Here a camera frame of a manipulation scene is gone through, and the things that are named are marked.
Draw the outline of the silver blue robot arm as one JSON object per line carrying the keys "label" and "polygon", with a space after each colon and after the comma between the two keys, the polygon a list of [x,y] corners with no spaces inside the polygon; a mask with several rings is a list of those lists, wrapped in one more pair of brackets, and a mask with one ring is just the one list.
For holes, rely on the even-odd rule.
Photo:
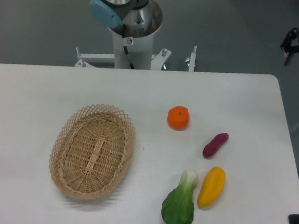
{"label": "silver blue robot arm", "polygon": [[[171,52],[152,55],[154,35],[162,24],[162,10],[154,0],[91,0],[95,19],[112,35],[116,69],[162,70]],[[288,65],[299,53],[299,30],[288,31],[281,44]]]}

